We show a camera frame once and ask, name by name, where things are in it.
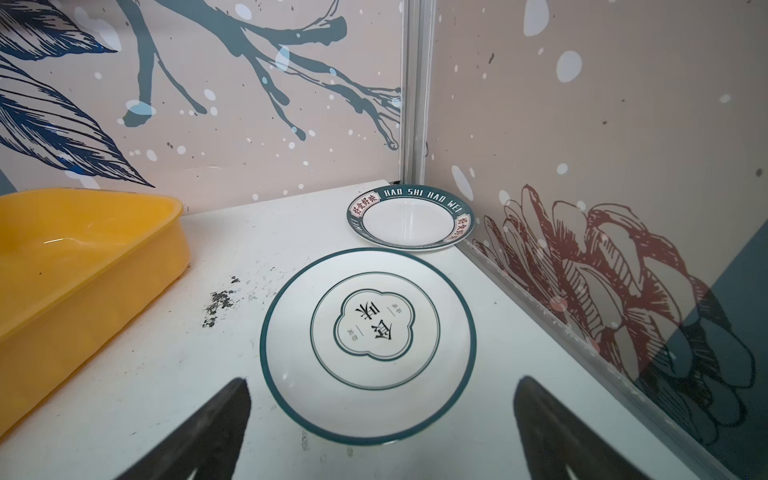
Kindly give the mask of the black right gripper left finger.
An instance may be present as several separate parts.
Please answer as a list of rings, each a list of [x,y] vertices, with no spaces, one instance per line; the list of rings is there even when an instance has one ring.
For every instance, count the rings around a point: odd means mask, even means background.
[[[119,477],[230,479],[250,413],[247,382],[235,378]]]

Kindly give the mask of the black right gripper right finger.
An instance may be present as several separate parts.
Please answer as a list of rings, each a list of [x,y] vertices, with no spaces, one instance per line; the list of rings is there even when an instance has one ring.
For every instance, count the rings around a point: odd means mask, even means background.
[[[534,378],[519,381],[513,410],[533,479],[647,477]]]

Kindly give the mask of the green rim plate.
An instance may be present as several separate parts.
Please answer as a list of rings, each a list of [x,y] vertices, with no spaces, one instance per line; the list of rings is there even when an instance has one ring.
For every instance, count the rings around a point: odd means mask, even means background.
[[[476,216],[462,199],[424,185],[397,184],[358,195],[346,210],[350,228],[385,248],[426,252],[465,240]]]

